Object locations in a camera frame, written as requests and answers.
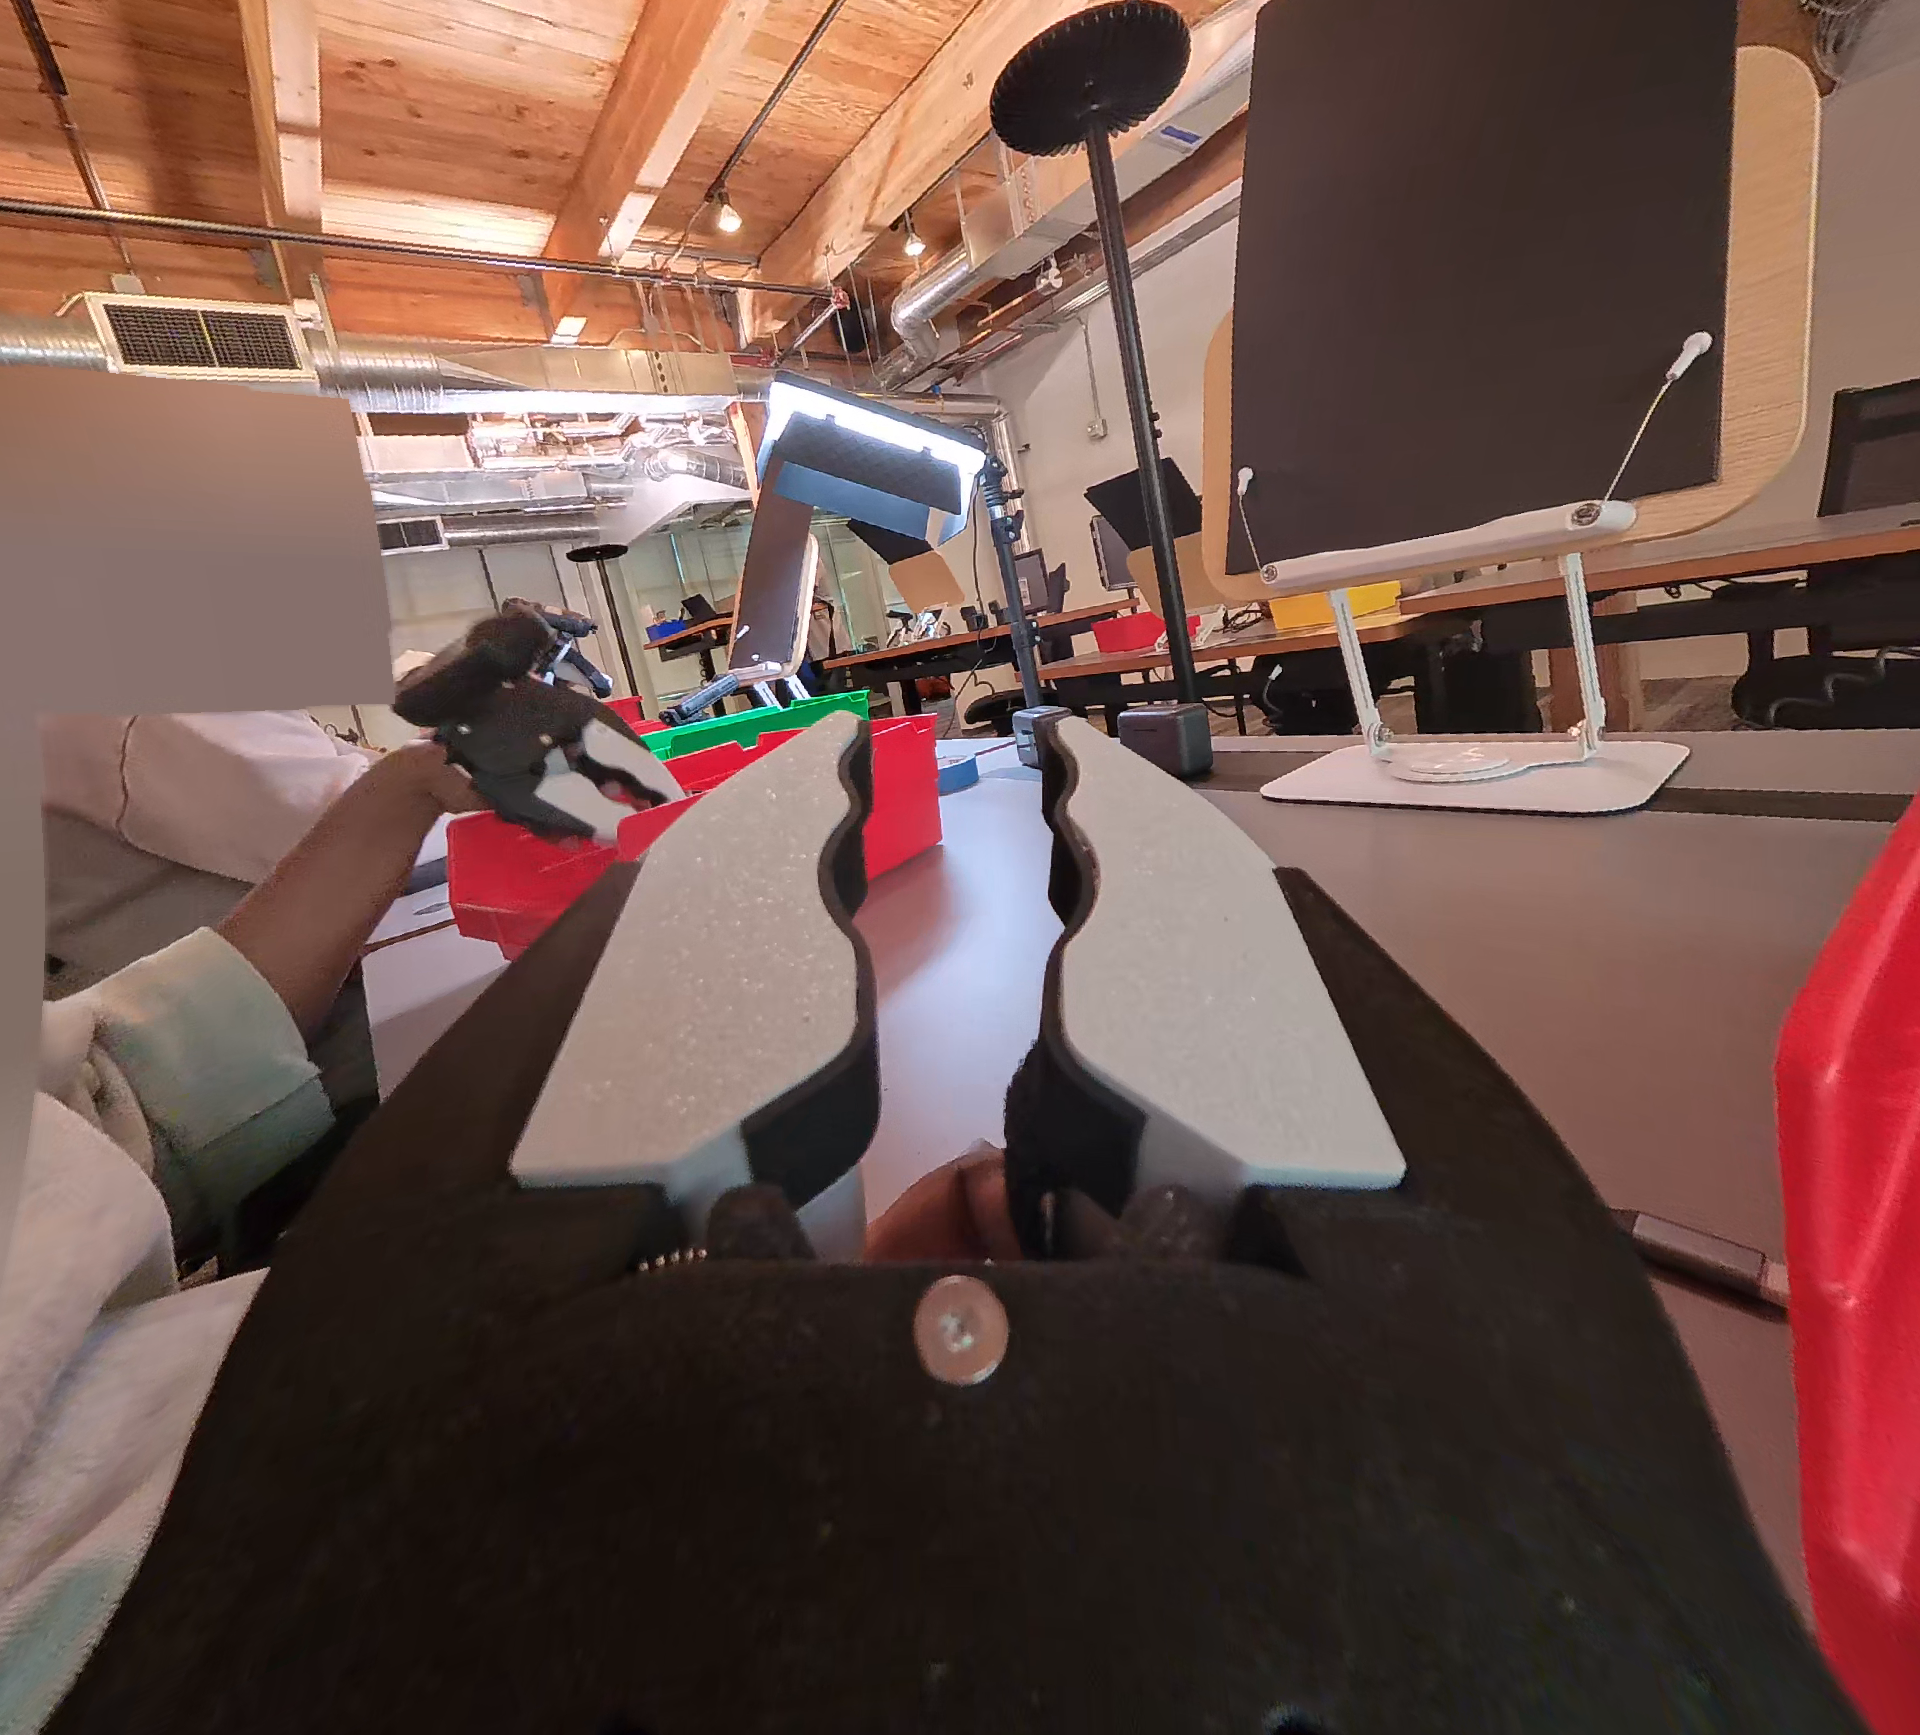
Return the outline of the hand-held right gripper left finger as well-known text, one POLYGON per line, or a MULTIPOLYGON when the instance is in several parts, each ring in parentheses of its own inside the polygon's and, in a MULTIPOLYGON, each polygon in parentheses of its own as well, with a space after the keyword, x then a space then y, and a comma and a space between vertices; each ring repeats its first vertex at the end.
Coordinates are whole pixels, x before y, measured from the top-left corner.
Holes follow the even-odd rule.
POLYGON ((776 1184, 818 1254, 868 1249, 875 985, 873 718, 826 716, 695 798, 635 864, 513 1181, 664 1184, 679 1231, 776 1184))

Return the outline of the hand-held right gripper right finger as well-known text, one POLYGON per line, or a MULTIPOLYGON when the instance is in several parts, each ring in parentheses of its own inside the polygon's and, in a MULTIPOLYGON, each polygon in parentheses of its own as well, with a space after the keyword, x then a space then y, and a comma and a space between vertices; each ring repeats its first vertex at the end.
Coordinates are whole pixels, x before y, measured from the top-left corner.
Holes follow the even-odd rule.
POLYGON ((1025 1254, 1066 1249, 1066 1199, 1395 1194, 1410 1158, 1280 864, 1073 716, 1042 735, 1042 818, 1059 933, 1004 1104, 1025 1254))

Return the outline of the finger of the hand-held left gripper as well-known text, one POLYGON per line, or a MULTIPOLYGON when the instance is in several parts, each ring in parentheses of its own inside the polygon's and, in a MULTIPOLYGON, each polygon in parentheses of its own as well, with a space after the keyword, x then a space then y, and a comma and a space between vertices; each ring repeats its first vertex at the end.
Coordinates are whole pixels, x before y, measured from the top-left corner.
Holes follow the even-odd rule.
POLYGON ((519 829, 613 846, 613 798, 581 775, 480 775, 480 798, 519 829))
POLYGON ((625 716, 589 716, 576 740, 564 740, 564 769, 581 775, 612 810, 656 810, 688 798, 625 716))

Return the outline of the grey usb hub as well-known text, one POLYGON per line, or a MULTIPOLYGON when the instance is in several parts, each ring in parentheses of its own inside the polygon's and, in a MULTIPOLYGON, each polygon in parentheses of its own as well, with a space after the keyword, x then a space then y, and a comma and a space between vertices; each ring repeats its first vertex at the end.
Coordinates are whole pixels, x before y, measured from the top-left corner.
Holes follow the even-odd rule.
POLYGON ((1789 1319, 1789 1261, 1653 1212, 1609 1212, 1643 1267, 1789 1319))

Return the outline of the person's left forearm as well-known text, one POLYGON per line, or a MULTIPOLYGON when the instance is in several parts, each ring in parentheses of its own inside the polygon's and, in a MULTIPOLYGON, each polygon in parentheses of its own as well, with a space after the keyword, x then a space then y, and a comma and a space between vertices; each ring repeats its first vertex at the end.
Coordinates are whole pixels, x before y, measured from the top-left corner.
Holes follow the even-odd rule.
POLYGON ((468 806, 469 781, 411 740, 224 924, 41 1011, 41 1104, 114 1154, 114 1194, 130 1194, 169 1249, 237 1247, 248 1199, 333 1146, 316 1043, 424 829, 468 806))

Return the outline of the person's right hand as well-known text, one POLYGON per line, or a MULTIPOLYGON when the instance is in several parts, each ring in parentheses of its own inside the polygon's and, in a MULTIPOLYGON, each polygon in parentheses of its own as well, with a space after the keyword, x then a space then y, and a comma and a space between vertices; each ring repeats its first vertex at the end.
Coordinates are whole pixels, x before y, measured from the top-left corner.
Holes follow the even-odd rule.
POLYGON ((868 1231, 868 1261, 1018 1261, 1004 1146, 972 1146, 966 1158, 926 1169, 868 1231))

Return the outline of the green plastic bin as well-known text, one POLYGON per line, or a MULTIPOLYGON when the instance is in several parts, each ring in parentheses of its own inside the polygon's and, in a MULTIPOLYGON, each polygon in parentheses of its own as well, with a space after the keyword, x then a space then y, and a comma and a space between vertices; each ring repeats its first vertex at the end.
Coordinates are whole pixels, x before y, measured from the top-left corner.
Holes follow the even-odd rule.
POLYGON ((688 754, 715 754, 715 748, 764 748, 789 735, 818 725, 826 716, 873 716, 873 696, 803 696, 792 709, 745 709, 745 716, 715 716, 715 718, 679 718, 679 725, 641 725, 641 748, 656 761, 688 761, 688 754))

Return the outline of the black disc-topped pole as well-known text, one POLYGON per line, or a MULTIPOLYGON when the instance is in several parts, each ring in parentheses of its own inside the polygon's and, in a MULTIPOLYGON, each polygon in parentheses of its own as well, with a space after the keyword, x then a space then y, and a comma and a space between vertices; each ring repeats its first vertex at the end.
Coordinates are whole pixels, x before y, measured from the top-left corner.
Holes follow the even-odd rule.
POLYGON ((604 631, 613 643, 625 689, 641 699, 641 675, 635 675, 635 655, 629 655, 625 599, 613 599, 613 581, 612 581, 612 560, 625 557, 625 543, 581 543, 581 550, 564 550, 564 557, 598 573, 598 608, 604 608, 604 631))
POLYGON ((1095 231, 1106 260, 1122 392, 1143 458, 1144 550, 1169 616, 1173 699, 1196 716, 1196 667, 1189 638, 1179 543, 1162 479, 1162 413, 1144 392, 1143 303, 1113 185, 1113 138, 1143 134, 1189 81, 1192 32, 1162 0, 1106 0, 1036 32, 990 89, 990 134, 1025 159, 1086 150, 1095 231))

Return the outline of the wooden board with black sheet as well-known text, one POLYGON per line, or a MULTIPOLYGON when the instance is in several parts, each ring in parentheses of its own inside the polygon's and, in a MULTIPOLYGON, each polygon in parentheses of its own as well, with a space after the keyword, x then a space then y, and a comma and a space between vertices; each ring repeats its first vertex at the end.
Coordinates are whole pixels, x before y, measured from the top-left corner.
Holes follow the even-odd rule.
POLYGON ((1207 570, 1696 539, 1807 418, 1818 81, 1741 0, 1264 0, 1207 570))
POLYGON ((818 539, 797 499, 764 485, 753 499, 753 539, 733 590, 729 675, 753 709, 797 699, 797 667, 812 643, 818 539))

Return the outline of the studio light panel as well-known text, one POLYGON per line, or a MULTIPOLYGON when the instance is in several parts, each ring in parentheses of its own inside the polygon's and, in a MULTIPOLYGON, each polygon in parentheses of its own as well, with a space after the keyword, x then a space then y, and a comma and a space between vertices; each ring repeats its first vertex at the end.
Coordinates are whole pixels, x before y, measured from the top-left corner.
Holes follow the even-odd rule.
POLYGON ((918 539, 943 550, 972 532, 990 445, 972 426, 851 397, 826 379, 764 379, 759 499, 918 539))

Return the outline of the black light stand pole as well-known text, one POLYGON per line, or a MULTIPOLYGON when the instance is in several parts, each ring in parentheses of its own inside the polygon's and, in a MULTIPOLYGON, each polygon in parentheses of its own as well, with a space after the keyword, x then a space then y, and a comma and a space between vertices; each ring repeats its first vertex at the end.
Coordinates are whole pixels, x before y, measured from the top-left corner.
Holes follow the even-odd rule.
POLYGON ((1018 735, 1025 735, 1042 716, 1042 631, 1025 593, 1025 560, 1018 560, 1025 557, 1025 512, 1018 512, 1004 453, 982 458, 976 490, 982 490, 996 573, 1004 573, 1004 625, 1011 625, 1011 651, 1018 651, 1018 675, 1025 675, 1025 709, 1018 709, 1018 735))

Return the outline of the white air vent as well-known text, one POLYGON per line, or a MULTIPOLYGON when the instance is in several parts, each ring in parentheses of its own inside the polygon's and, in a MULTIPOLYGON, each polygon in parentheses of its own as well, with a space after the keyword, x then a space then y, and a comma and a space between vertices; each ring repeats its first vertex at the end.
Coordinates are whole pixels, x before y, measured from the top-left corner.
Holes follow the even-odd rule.
POLYGON ((84 329, 114 373, 157 379, 323 379, 293 306, 257 303, 164 303, 164 296, 75 296, 57 323, 84 329))

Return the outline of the wooden office desk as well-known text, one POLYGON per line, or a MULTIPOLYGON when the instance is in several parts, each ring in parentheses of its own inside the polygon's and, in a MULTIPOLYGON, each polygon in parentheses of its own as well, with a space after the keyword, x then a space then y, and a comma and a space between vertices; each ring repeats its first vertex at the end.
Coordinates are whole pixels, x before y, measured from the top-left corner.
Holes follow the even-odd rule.
MULTIPOLYGON (((1913 550, 1920 502, 1609 543, 1585 557, 1589 643, 1741 638, 1750 660, 1731 689, 1741 725, 1913 725, 1913 550)), ((1542 735, 1532 655, 1570 643, 1550 560, 1429 590, 1410 616, 1459 625, 1413 675, 1429 735, 1542 735)))

